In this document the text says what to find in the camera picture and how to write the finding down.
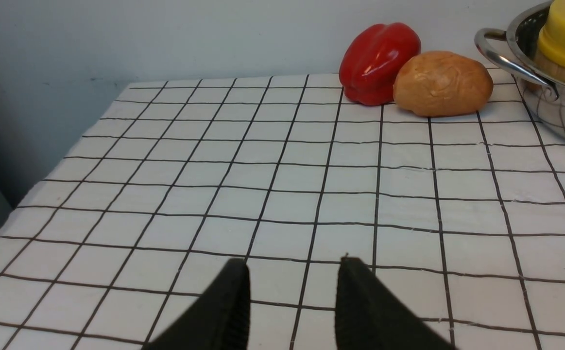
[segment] black grid line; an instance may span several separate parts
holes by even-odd
[[[143,138],[143,137],[112,137],[112,136],[83,136],[83,138],[122,138],[122,139],[129,139],[129,140],[157,140],[157,138]],[[176,141],[198,141],[198,138],[164,138],[164,140],[176,140]],[[226,139],[226,140],[218,140],[218,139],[204,139],[203,141],[213,141],[213,142],[239,142],[240,140],[233,140],[233,139]],[[265,139],[250,139],[245,140],[246,142],[279,142],[282,143],[284,140],[265,140]],[[290,140],[289,143],[308,143],[308,144],[329,144],[330,141],[296,141]],[[378,141],[332,141],[332,143],[340,143],[340,144],[378,144]],[[381,144],[394,144],[394,145],[424,145],[424,146],[431,146],[429,142],[390,142],[390,141],[382,141]],[[503,144],[503,143],[483,143],[483,142],[474,142],[474,143],[434,143],[433,146],[476,146],[478,144],[481,145],[489,145],[489,146],[502,146],[502,147],[513,147],[513,148],[538,148],[538,144]],[[555,143],[555,144],[547,144],[546,146],[564,146],[564,143]],[[99,159],[98,157],[84,157],[84,158],[92,158],[92,159]]]
[[[306,85],[308,84],[309,75],[306,76],[304,80],[304,87],[302,88],[302,92],[300,93],[300,101],[304,98],[304,92],[306,91]],[[274,191],[274,182],[276,181],[276,175],[278,174],[278,169],[280,168],[280,164],[282,162],[282,158],[284,157],[284,153],[287,149],[287,144],[289,142],[289,137],[291,137],[291,132],[293,131],[293,126],[295,125],[297,113],[300,110],[300,104],[297,104],[295,107],[295,113],[293,114],[293,120],[291,121],[291,125],[289,126],[289,131],[287,132],[287,137],[285,138],[284,144],[282,145],[282,151],[280,151],[280,157],[278,157],[278,162],[276,162],[276,166],[274,168],[274,173],[272,175],[272,180],[269,182],[269,187],[266,189],[267,193],[265,194],[265,199],[263,200],[263,205],[260,208],[260,213],[258,213],[258,219],[256,224],[254,225],[254,230],[252,233],[252,237],[250,238],[250,243],[248,245],[247,251],[245,253],[245,261],[249,259],[250,253],[252,252],[252,247],[254,246],[254,239],[256,239],[256,235],[258,233],[258,228],[260,227],[260,223],[262,222],[263,215],[265,213],[265,208],[267,207],[267,200],[269,199],[269,195]]]
[[[51,243],[62,243],[62,244],[72,244],[75,245],[74,242],[56,242],[53,241]],[[102,246],[108,248],[121,248],[121,249],[129,249],[128,246],[113,246],[113,245],[103,245],[103,244],[93,244],[92,246]],[[207,252],[204,250],[195,250],[195,249],[170,249],[170,248],[138,248],[140,250],[151,250],[151,251],[158,251],[158,252],[180,252],[180,253],[195,253],[195,254],[202,254],[202,255],[211,255],[214,257],[229,257],[229,258],[244,258],[244,254],[237,254],[237,253],[219,253],[219,252]],[[306,259],[294,259],[294,258],[282,258],[282,257],[269,257],[269,256],[262,256],[262,255],[250,255],[250,259],[257,259],[263,261],[280,261],[280,262],[297,262],[297,263],[313,263],[313,264],[340,264],[340,261],[319,261],[319,260],[306,260]],[[565,280],[556,280],[556,279],[542,279],[539,277],[525,277],[525,276],[512,276],[512,275],[500,275],[495,273],[467,273],[467,272],[456,272],[456,271],[446,271],[443,270],[435,270],[433,268],[426,268],[426,267],[414,267],[414,266],[404,266],[404,265],[382,265],[376,264],[376,270],[408,270],[408,271],[422,271],[422,272],[431,272],[435,273],[436,275],[452,275],[458,277],[471,277],[472,279],[503,279],[503,280],[522,280],[524,281],[531,281],[531,282],[543,282],[543,283],[554,283],[554,284],[565,284]],[[96,284],[96,283],[85,283],[85,282],[75,282],[75,281],[66,281],[66,280],[56,280],[56,279],[42,279],[38,277],[26,277],[20,275],[13,275],[12,273],[0,273],[0,277],[8,277],[10,279],[22,280],[22,281],[34,281],[34,282],[44,282],[44,283],[54,283],[54,284],[62,284],[62,285],[69,285],[69,286],[84,286],[84,287],[91,287],[91,288],[102,288],[102,289],[110,289],[110,290],[122,290],[127,292],[142,292],[142,293],[151,293],[151,294],[163,294],[167,295],[168,292],[164,292],[162,290],[150,290],[145,288],[131,288],[131,287],[124,287],[124,286],[113,286],[107,284]],[[171,295],[187,295],[187,296],[200,296],[199,293],[186,293],[186,292],[170,292]],[[267,301],[258,301],[259,303],[267,303]]]
[[[226,92],[226,95],[224,96],[224,100],[223,102],[226,100],[226,98],[228,97],[229,93],[231,92],[231,89],[233,89],[233,85],[236,82],[236,79],[233,80],[233,84],[231,85],[231,87],[228,89],[228,91]],[[195,93],[195,91],[197,90],[197,88],[195,88],[191,95],[189,95],[187,102],[189,102],[189,99],[193,96],[193,94]],[[209,127],[211,127],[211,124],[213,124],[213,121],[215,120],[215,117],[218,115],[218,113],[220,112],[220,109],[222,108],[222,104],[220,104],[220,106],[218,107],[218,109],[216,110],[215,115],[213,116],[213,118],[211,118],[211,120],[209,121],[209,124],[207,125],[207,128],[205,129],[205,132],[207,132],[207,130],[209,130]],[[181,111],[178,112],[178,114],[176,115],[176,118],[178,118],[178,116],[180,115],[180,113],[183,111],[183,109],[181,109]],[[198,146],[200,146],[200,141],[197,142],[197,144],[194,146],[194,148],[192,149],[191,153],[189,154],[188,159],[185,161],[185,164],[187,164],[189,162],[189,160],[191,159],[191,157],[193,157],[193,155],[196,153],[196,149],[198,149]],[[145,158],[148,158],[149,154],[152,152],[152,150],[154,149],[151,148],[151,150],[149,151],[148,155]],[[183,170],[185,169],[185,165],[181,168],[181,170],[179,171],[178,175],[176,175],[176,178],[173,182],[173,184],[176,183],[176,181],[178,181],[178,179],[180,178],[181,174],[183,173]],[[138,236],[136,242],[133,244],[133,246],[131,247],[131,250],[129,251],[129,253],[127,254],[126,259],[122,262],[122,265],[120,266],[120,268],[118,269],[118,271],[116,272],[116,274],[114,275],[114,278],[112,279],[111,283],[109,284],[110,286],[113,286],[114,283],[116,283],[116,280],[118,279],[118,276],[120,276],[120,274],[122,273],[122,270],[125,268],[125,266],[127,265],[127,262],[129,261],[129,259],[131,258],[131,255],[133,255],[133,252],[136,250],[136,246],[139,244],[140,240],[142,239],[142,237],[144,236],[144,233],[146,232],[146,230],[148,229],[149,225],[151,224],[151,222],[153,221],[154,217],[156,216],[156,214],[158,213],[158,211],[161,209],[161,207],[164,205],[164,202],[166,201],[169,193],[171,192],[172,186],[168,186],[168,189],[166,190],[166,192],[164,193],[164,197],[162,199],[162,201],[159,202],[158,206],[155,209],[155,212],[153,213],[153,215],[151,215],[151,217],[149,218],[149,221],[146,223],[146,225],[144,226],[144,228],[142,229],[142,232],[140,233],[140,235]],[[77,346],[77,344],[79,343],[79,341],[82,339],[83,334],[86,333],[87,328],[90,326],[90,324],[92,323],[94,317],[96,316],[96,313],[98,312],[99,308],[101,307],[101,305],[103,304],[103,301],[105,301],[105,298],[107,297],[107,295],[109,294],[110,289],[107,288],[107,290],[105,291],[105,293],[103,294],[102,298],[100,299],[99,303],[96,305],[96,308],[94,308],[94,311],[92,312],[92,315],[89,317],[88,321],[86,322],[86,325],[84,326],[84,328],[82,329],[82,334],[80,334],[80,336],[78,336],[77,340],[75,341],[75,343],[73,344],[73,347],[71,348],[71,350],[74,350]]]
[[[382,143],[384,140],[384,106],[380,107],[379,111],[379,142]],[[377,233],[379,231],[379,196],[380,196],[380,182],[382,177],[382,147],[380,146],[377,150],[377,180],[375,184],[375,219],[373,226],[373,266],[371,270],[375,273],[377,264]]]
[[[433,132],[431,130],[431,118],[427,118],[427,128],[429,130],[429,143],[432,144],[431,146],[431,166],[432,168],[436,168],[436,158],[435,158],[435,151],[433,149]],[[433,175],[433,190],[435,193],[435,202],[436,202],[436,219],[438,220],[438,233],[440,234],[440,258],[442,260],[442,270],[444,271],[444,291],[446,297],[446,310],[448,312],[448,323],[449,329],[448,333],[451,337],[451,344],[455,346],[455,332],[453,331],[453,307],[451,306],[451,290],[449,289],[448,285],[448,268],[446,265],[446,252],[444,247],[444,229],[442,227],[442,211],[440,210],[440,195],[438,191],[438,176],[435,171],[432,173]]]
[[[287,304],[274,304],[273,306],[289,307],[289,308],[297,308],[298,307],[298,306],[287,305]],[[303,308],[306,309],[306,310],[320,310],[320,311],[333,312],[333,308],[322,308],[322,307],[312,307],[312,306],[304,306]],[[435,318],[435,317],[420,317],[420,320],[423,321],[423,322],[431,322],[431,323],[440,323],[440,322],[443,321],[442,319]],[[457,323],[457,324],[465,324],[467,326],[474,326],[474,327],[477,327],[477,328],[484,328],[484,329],[487,329],[487,330],[527,333],[527,334],[533,333],[532,330],[527,330],[525,328],[494,326],[494,325],[489,325],[489,324],[476,323],[476,322],[473,322],[473,321],[465,321],[465,320],[461,320],[461,319],[454,319],[453,322]],[[1,321],[0,321],[0,326],[11,327],[11,328],[17,327],[17,325],[14,324],[14,323],[7,323],[7,322],[1,322]],[[24,330],[49,332],[49,333],[54,333],[54,334],[64,334],[64,335],[71,335],[71,336],[77,336],[78,335],[77,332],[54,330],[52,328],[42,328],[42,327],[33,327],[33,326],[23,326],[22,328]],[[548,335],[548,336],[565,337],[565,332],[538,331],[538,333],[542,334],[542,335]],[[103,335],[97,335],[97,334],[86,334],[84,337],[92,338],[92,339],[105,339],[105,340],[117,341],[117,342],[120,342],[120,343],[127,343],[127,344],[136,344],[136,345],[144,345],[145,344],[145,342],[135,341],[133,339],[124,339],[124,338],[120,338],[120,337],[103,336]]]
[[[97,157],[69,157],[69,158],[77,158],[77,159],[102,159]],[[111,159],[111,160],[126,160],[126,161],[140,161],[140,159],[136,158],[115,158],[115,157],[104,157],[103,159]],[[146,159],[148,162],[185,162],[185,161],[166,161],[166,160],[150,160]],[[189,161],[192,163],[211,163],[211,164],[228,164],[227,161]],[[243,164],[243,165],[276,165],[277,162],[240,162],[235,161],[234,164]],[[325,167],[324,164],[306,164],[306,163],[294,163],[294,162],[280,162],[280,165],[293,165],[293,166],[308,166],[308,167]],[[330,165],[331,168],[377,168],[376,165]],[[560,170],[517,170],[517,169],[484,169],[484,168],[424,168],[421,166],[412,166],[412,165],[403,165],[403,166],[384,166],[380,165],[380,168],[383,169],[408,169],[408,170],[419,170],[419,171],[495,171],[498,173],[546,173],[546,174],[565,174],[565,171]],[[40,182],[95,182],[89,180],[60,180],[60,179],[43,179]]]
[[[483,128],[483,122],[481,120],[480,114],[477,112],[477,120],[479,121],[480,133],[483,136],[483,140],[486,140],[485,130]],[[489,161],[490,168],[494,168],[494,162],[492,160],[492,154],[489,150],[489,146],[486,146],[487,150],[487,161]],[[496,196],[498,200],[501,201],[500,208],[502,208],[502,213],[505,218],[505,225],[507,226],[507,233],[509,234],[509,241],[511,241],[511,248],[513,249],[515,267],[517,268],[518,275],[522,278],[519,279],[520,286],[522,287],[522,297],[524,298],[524,306],[526,307],[526,312],[529,315],[529,321],[531,322],[531,330],[533,330],[533,337],[535,337],[535,344],[538,350],[542,350],[542,343],[539,339],[539,334],[537,332],[537,326],[535,325],[535,318],[533,317],[533,310],[531,308],[531,302],[529,301],[529,293],[526,290],[526,282],[524,281],[524,273],[522,273],[522,264],[520,263],[520,257],[518,256],[517,246],[515,244],[515,239],[513,237],[513,231],[511,229],[511,222],[509,221],[509,213],[507,208],[505,208],[504,202],[502,202],[502,195],[500,194],[500,186],[498,185],[498,178],[496,173],[492,172],[492,178],[494,180],[494,186],[496,187]]]
[[[197,90],[197,88],[193,89],[191,95],[189,97],[191,97],[193,95],[193,93]],[[155,97],[153,97],[153,100],[155,100],[157,98],[157,96],[161,93],[161,91],[163,91],[163,88],[160,89],[160,91],[155,95]],[[140,113],[140,115],[142,115],[144,113],[144,111],[148,108],[148,106],[150,106],[151,104],[148,104],[146,108],[144,108],[144,110]],[[181,111],[183,109],[181,108],[180,111],[175,115],[175,118],[178,117],[178,115],[180,115]],[[136,122],[134,121],[127,130],[124,131],[124,133],[127,133],[129,131],[129,129],[131,128],[131,126],[133,126]],[[171,124],[168,124],[167,128],[165,128],[164,133],[162,133],[162,136],[165,135],[165,133],[169,130]],[[151,147],[151,149],[149,150],[148,154],[146,155],[146,157],[148,157],[148,155],[153,151],[153,149],[155,148],[155,146],[158,144],[158,142],[160,142],[161,138],[159,140],[157,140],[154,144],[153,147]],[[94,167],[94,169],[97,168],[97,166],[102,162],[102,160],[100,160],[96,166]],[[144,164],[144,160],[140,161],[140,164],[138,164],[138,166],[136,167],[136,170],[134,171],[134,173],[129,177],[129,180],[125,181],[124,184],[122,184],[122,186],[120,187],[120,190],[118,191],[118,193],[114,196],[114,199],[109,202],[109,204],[107,204],[107,207],[105,208],[106,210],[109,209],[112,204],[114,204],[114,202],[116,201],[116,199],[118,199],[118,197],[120,197],[121,193],[124,191],[124,189],[127,187],[127,184],[129,184],[129,181],[135,176],[136,172],[140,169],[140,167],[142,166],[142,164]],[[89,238],[89,236],[92,234],[92,232],[94,231],[94,229],[97,227],[97,225],[101,222],[101,220],[103,219],[105,212],[102,212],[101,215],[99,215],[99,218],[97,219],[97,221],[93,224],[92,228],[90,228],[90,230],[88,231],[86,237],[84,237],[83,242],[86,242],[87,239]],[[74,257],[77,255],[77,253],[81,250],[81,248],[83,247],[82,245],[78,245],[77,248],[75,249],[75,251],[73,252],[73,254],[71,255],[71,257],[69,258],[69,260],[67,261],[67,263],[62,267],[62,269],[60,270],[60,272],[58,272],[58,274],[56,275],[56,277],[53,279],[53,281],[49,284],[49,286],[47,287],[47,289],[45,290],[45,292],[43,293],[43,295],[40,297],[40,299],[36,302],[36,304],[34,305],[34,307],[32,308],[32,310],[27,314],[27,317],[25,317],[24,321],[21,323],[21,326],[25,326],[25,324],[29,321],[29,319],[32,317],[32,315],[34,314],[34,312],[36,311],[36,309],[38,308],[38,306],[40,305],[40,303],[42,303],[42,301],[45,299],[45,297],[47,296],[47,294],[49,294],[49,291],[53,288],[54,284],[56,283],[56,281],[58,281],[58,279],[62,276],[62,273],[64,273],[64,271],[66,271],[66,269],[68,268],[69,264],[71,264],[71,261],[73,261]],[[127,259],[125,259],[125,262],[129,259],[129,257],[131,257],[131,253],[133,253],[133,251],[131,251],[129,253],[129,255],[127,255]],[[10,337],[10,339],[7,341],[7,343],[4,345],[4,348],[2,350],[6,350],[10,344],[12,343],[12,341],[14,340],[14,338],[17,336],[18,332],[20,332],[20,330],[22,330],[21,327],[18,327],[15,332],[12,334],[12,336]],[[75,341],[75,343],[73,344],[73,348],[75,348],[77,346],[77,344],[79,343],[79,339],[81,339],[81,337],[78,337],[78,339]]]
[[[89,209],[72,209],[72,210],[80,210],[80,211],[90,211]],[[114,211],[112,213],[135,213],[135,214],[143,214],[143,215],[151,215],[150,213],[141,213],[141,212],[125,212],[125,211]],[[230,219],[230,220],[238,220],[238,221],[249,221],[249,222],[257,222],[258,219],[247,218],[247,217],[233,217],[228,215],[197,215],[197,214],[181,214],[181,213],[158,213],[158,216],[180,216],[180,217],[206,217],[206,218],[215,218],[215,219]],[[271,219],[261,219],[261,222],[269,222],[272,224],[294,224],[294,225],[303,225],[309,226],[312,225],[313,222],[302,222],[302,221],[280,221],[280,220],[271,220]],[[320,222],[321,226],[375,226],[372,222]],[[393,224],[378,224],[379,228],[399,228],[401,230],[408,230],[408,231],[416,231],[416,232],[424,232],[424,233],[438,233],[438,230],[431,230],[429,228],[416,228],[416,227],[409,227],[409,226],[401,226],[401,225],[393,225]],[[448,235],[468,235],[468,236],[487,236],[487,237],[509,237],[508,233],[480,233],[480,232],[463,232],[463,231],[451,231],[451,230],[443,230],[442,233]],[[565,233],[513,233],[513,237],[565,237]],[[88,245],[88,246],[104,246],[107,248],[125,248],[129,246],[124,245],[112,245],[112,244],[97,244],[97,243],[87,243],[87,242],[78,242],[78,241],[59,241],[59,240],[51,240],[51,239],[40,239],[35,237],[17,237],[17,236],[0,236],[0,239],[26,239],[36,242],[47,242],[47,243],[65,243],[65,244],[75,244],[75,245]],[[158,250],[160,252],[182,252],[180,249],[172,249],[172,248],[151,248],[145,246],[135,246],[134,249],[140,250]]]
[[[522,97],[522,91],[520,91],[519,87],[518,87],[518,93],[520,94],[520,97]],[[533,115],[531,114],[531,111],[529,110],[529,107],[526,106],[526,104],[524,104],[524,107],[526,108],[526,113],[528,113],[528,115],[529,115],[529,119],[531,121],[533,121],[534,118],[533,118]],[[546,162],[548,162],[548,166],[550,167],[550,170],[554,175],[556,185],[561,190],[561,194],[563,195],[563,198],[565,200],[565,188],[564,188],[563,184],[561,183],[560,179],[558,178],[558,174],[560,174],[560,172],[555,170],[554,164],[552,164],[552,161],[550,160],[550,158],[548,156],[548,152],[546,151],[546,147],[544,145],[544,140],[542,140],[542,135],[539,133],[539,128],[535,124],[533,124],[533,128],[535,129],[535,133],[537,134],[537,139],[539,140],[540,147],[542,148],[542,151],[544,152],[544,158],[546,159]]]
[[[515,83],[494,83],[495,86],[514,86]],[[158,89],[159,87],[129,87],[128,89]],[[166,89],[189,89],[189,88],[194,88],[191,86],[185,86],[185,87],[166,87]],[[206,88],[211,88],[211,89],[223,89],[223,88],[228,88],[228,87],[206,87]],[[235,89],[265,89],[265,87],[258,87],[258,86],[254,86],[254,87],[250,87],[250,86],[245,86],[245,87],[233,87]],[[296,88],[296,89],[300,89],[302,88],[301,86],[294,86],[294,87],[269,87],[269,89],[290,89],[290,88]],[[307,88],[313,88],[313,89],[342,89],[342,87],[320,87],[320,86],[309,86]]]
[[[154,104],[154,105],[184,105],[185,102],[142,102],[142,101],[132,101],[132,100],[114,100],[115,102],[129,102],[130,104]],[[488,101],[489,104],[497,104],[499,102],[522,102],[520,100],[493,100]],[[219,105],[220,102],[192,102],[191,105]],[[226,102],[225,105],[253,105],[257,106],[256,102]],[[297,102],[263,102],[261,105],[296,105]],[[335,106],[338,103],[335,102],[300,102],[303,105],[322,105],[322,106]],[[355,105],[355,102],[349,100],[341,101],[343,105]],[[384,105],[393,105],[394,102],[390,102]]]
[[[341,113],[342,97],[343,97],[343,91],[341,90],[338,109],[336,109],[336,123],[334,124],[334,128],[332,130],[332,141],[334,141],[336,137],[336,127],[338,126],[337,123],[338,117]],[[315,222],[313,224],[313,232],[310,238],[310,246],[308,247],[308,261],[310,261],[310,258],[312,257],[313,254],[313,248],[315,247],[315,236],[316,236],[317,228],[319,226],[319,211],[321,210],[323,194],[325,192],[325,184],[327,182],[327,169],[329,168],[329,161],[332,157],[333,146],[334,146],[334,142],[332,142],[329,145],[329,150],[327,151],[327,160],[326,160],[325,170],[323,171],[323,183],[322,183],[321,192],[319,194],[319,199],[317,200],[317,206],[315,210]],[[307,262],[306,268],[304,270],[304,278],[302,279],[302,289],[300,290],[300,301],[299,301],[300,305],[302,305],[302,303],[304,302],[304,293],[306,292],[306,285],[308,283],[309,268],[310,268],[310,263]],[[297,336],[297,330],[300,324],[300,316],[302,316],[302,309],[298,308],[297,313],[295,314],[295,323],[293,324],[293,332],[291,333],[291,345],[289,345],[289,350],[293,350],[293,347],[295,346],[295,337]]]
[[[148,108],[147,105],[142,112],[140,113],[140,115],[142,115],[144,113],[144,111],[146,111],[146,109]],[[131,122],[131,124],[129,124],[129,126],[125,129],[125,131],[123,132],[123,135],[125,135],[127,133],[127,131],[129,131],[129,129],[131,128],[131,126],[133,126],[136,122],[137,118],[134,119],[133,122]],[[111,152],[111,150],[114,148],[114,146],[116,145],[116,142],[114,142],[114,144],[112,144],[112,146],[107,150],[107,152],[105,153],[105,155],[109,154],[109,152]],[[95,164],[95,166],[89,171],[89,173],[87,173],[86,177],[88,177],[101,163],[101,161],[97,162],[97,164]],[[47,227],[47,225],[51,222],[51,220],[53,220],[53,218],[55,217],[56,213],[58,213],[58,210],[72,197],[73,193],[75,193],[77,191],[77,189],[80,187],[81,184],[77,184],[73,190],[71,191],[71,193],[69,193],[69,195],[67,195],[67,197],[65,197],[64,201],[51,213],[51,215],[49,216],[49,218],[47,219],[47,221],[45,222],[45,224],[43,224],[43,226],[40,228],[40,230],[38,230],[38,232],[36,233],[36,235],[34,235],[34,238],[38,237],[40,235],[40,233]],[[6,264],[6,266],[2,269],[2,272],[4,273],[11,265],[12,263],[14,263],[14,261],[21,255],[21,253],[23,253],[23,251],[27,248],[27,246],[29,246],[29,244],[31,244],[32,241],[28,241],[26,244],[24,244],[24,246],[20,249],[20,251],[18,251],[18,253],[9,261],[8,264]],[[8,343],[6,344],[6,346],[4,348],[7,348],[7,346],[9,346],[9,344],[12,342],[12,339],[14,338],[14,335],[11,337],[11,339],[9,339]]]
[[[268,81],[268,83],[267,83],[267,86],[268,86],[268,87],[269,87],[269,84],[271,84],[272,79],[273,79],[273,77],[270,77],[270,78],[269,78],[269,81]],[[263,94],[262,94],[261,97],[260,97],[260,101],[261,101],[261,102],[263,102],[266,93],[267,93],[267,88],[264,89]],[[178,277],[180,276],[181,271],[183,270],[183,266],[185,266],[185,263],[187,262],[187,259],[189,258],[189,253],[190,253],[191,249],[194,247],[194,244],[196,244],[196,240],[198,239],[198,234],[200,233],[200,231],[202,230],[202,228],[203,228],[203,226],[204,226],[204,224],[205,224],[205,221],[206,221],[206,218],[207,218],[207,214],[209,213],[209,211],[211,211],[211,207],[213,206],[213,203],[215,202],[216,198],[218,197],[218,193],[220,193],[220,189],[222,188],[222,184],[224,183],[224,180],[226,180],[226,177],[228,176],[228,174],[229,174],[230,171],[231,171],[231,168],[233,167],[233,162],[234,162],[234,160],[237,158],[237,155],[239,154],[239,152],[240,152],[240,150],[241,150],[241,146],[242,146],[242,144],[243,144],[243,142],[244,142],[244,140],[245,140],[245,137],[247,136],[247,134],[248,134],[249,131],[250,131],[250,128],[251,128],[251,126],[252,126],[252,124],[253,124],[254,118],[256,117],[256,115],[257,115],[257,113],[258,113],[258,109],[259,109],[259,108],[260,108],[260,104],[259,104],[259,105],[257,106],[257,108],[254,110],[254,113],[253,113],[252,119],[251,119],[251,121],[250,121],[250,124],[248,124],[247,128],[246,128],[245,131],[244,131],[244,135],[243,135],[243,137],[242,137],[240,143],[238,144],[237,149],[235,150],[235,153],[233,154],[233,158],[231,159],[230,165],[229,165],[228,168],[226,169],[226,173],[224,173],[224,175],[222,176],[222,180],[220,180],[220,185],[216,188],[215,193],[213,194],[213,197],[211,198],[211,202],[210,202],[209,205],[207,206],[207,209],[206,209],[206,211],[205,211],[205,214],[203,215],[203,218],[202,218],[202,220],[200,221],[200,224],[198,225],[198,228],[196,229],[196,233],[194,234],[194,237],[191,239],[191,242],[189,243],[189,249],[187,250],[187,252],[185,252],[185,256],[183,257],[183,259],[182,259],[182,261],[181,261],[181,264],[180,264],[178,270],[176,271],[175,277],[174,277],[174,279],[172,279],[171,286],[170,286],[170,288],[169,288],[169,290],[168,290],[168,292],[167,292],[167,294],[166,294],[166,296],[165,296],[165,298],[164,298],[164,301],[162,302],[162,307],[160,308],[159,312],[157,313],[157,315],[156,315],[156,317],[155,317],[155,321],[153,321],[153,324],[152,324],[152,326],[151,326],[151,328],[150,328],[150,330],[149,330],[149,334],[146,336],[146,341],[150,341],[150,340],[151,340],[152,333],[155,331],[155,327],[156,327],[156,325],[157,325],[157,323],[158,323],[158,321],[159,321],[159,319],[160,319],[160,317],[161,317],[161,314],[162,314],[162,312],[163,312],[163,310],[164,310],[164,308],[165,308],[165,305],[166,305],[167,302],[168,302],[168,299],[169,299],[170,296],[171,296],[171,292],[172,292],[172,290],[174,289],[174,287],[175,287],[175,285],[176,285],[176,282],[178,281]]]
[[[111,184],[111,185],[120,185],[124,184],[124,182],[112,182],[112,181],[77,181],[77,180],[45,180],[46,182],[85,182],[90,184]],[[319,194],[320,191],[309,191],[309,190],[282,190],[282,189],[266,189],[266,188],[251,188],[247,186],[236,186],[236,185],[168,185],[168,184],[138,184],[138,183],[131,183],[131,186],[142,186],[142,187],[150,187],[150,186],[158,186],[158,187],[172,187],[172,188],[233,188],[233,189],[247,189],[252,191],[267,191],[267,192],[275,192],[275,193],[313,193]],[[325,191],[324,193],[327,194],[373,194],[373,191]],[[384,195],[386,197],[391,198],[411,198],[411,199],[428,199],[433,200],[435,197],[431,197],[428,195],[405,195],[405,194],[392,194],[386,192],[375,192],[376,195]],[[459,198],[459,197],[440,197],[443,201],[461,201],[461,202],[501,202],[500,199],[496,198]],[[503,200],[505,203],[522,203],[522,204],[534,204],[539,206],[557,206],[557,205],[565,205],[565,202],[558,201],[558,202],[537,202],[537,201],[525,201],[525,200]],[[71,207],[62,207],[63,209],[76,209]],[[102,210],[104,212],[111,212],[112,210],[109,209],[96,209]]]
[[[117,118],[117,117],[103,117],[100,120],[133,120],[133,118]],[[171,122],[171,119],[158,119],[158,118],[139,118],[138,120],[150,120],[153,122]],[[207,122],[207,120],[205,119],[179,119],[176,120],[178,122]],[[249,120],[219,120],[217,122],[220,123],[247,123],[249,122]],[[290,120],[255,120],[255,123],[289,123],[291,122]],[[334,121],[326,121],[326,120],[296,120],[296,123],[299,124],[333,124]],[[371,124],[371,123],[375,123],[377,124],[378,120],[345,120],[344,122],[338,122],[339,124]],[[489,121],[489,122],[485,122],[486,124],[511,124],[511,123],[526,123],[526,124],[530,124],[531,122],[529,120],[494,120],[494,121]],[[535,120],[533,121],[535,123],[539,123],[542,124],[543,122],[540,120]],[[392,121],[392,120],[384,120],[382,121],[382,124],[426,124],[427,122],[422,121],[422,120],[410,120],[410,121]],[[458,120],[458,121],[453,121],[453,120],[443,120],[440,121],[440,124],[477,124],[476,121],[469,121],[469,120]]]

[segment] pot rim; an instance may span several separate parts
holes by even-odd
[[[525,20],[527,20],[529,17],[533,16],[534,14],[537,14],[541,11],[549,9],[549,7],[552,3],[553,3],[553,0],[543,2],[542,4],[531,7],[530,9],[527,9],[526,11],[518,14],[518,16],[516,16],[511,21],[509,26],[507,27],[507,46],[509,46],[509,49],[515,55],[515,57],[518,60],[520,60],[520,62],[522,62],[522,64],[524,64],[524,66],[531,69],[535,74],[553,82],[554,84],[556,84],[558,86],[565,87],[564,81],[556,80],[556,78],[552,77],[551,75],[544,73],[544,71],[539,69],[538,66],[535,64],[535,62],[533,62],[533,60],[531,60],[528,56],[526,56],[526,54],[524,54],[522,52],[522,50],[518,46],[517,41],[515,39],[515,33],[516,33],[517,29],[522,25],[522,23]]]

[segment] bread roll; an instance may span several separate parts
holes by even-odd
[[[394,100],[420,117],[446,117],[482,109],[494,89],[480,62],[448,51],[429,51],[401,68]]]

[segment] table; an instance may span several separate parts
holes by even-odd
[[[565,141],[489,71],[430,120],[334,74],[129,85],[0,229],[0,349],[138,349],[229,257],[251,350],[335,349],[346,253],[458,348],[565,349]]]

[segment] bell pepper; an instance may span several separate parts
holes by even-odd
[[[403,23],[367,28],[342,58],[338,78],[345,96],[368,106],[392,102],[398,71],[419,53],[420,38]]]

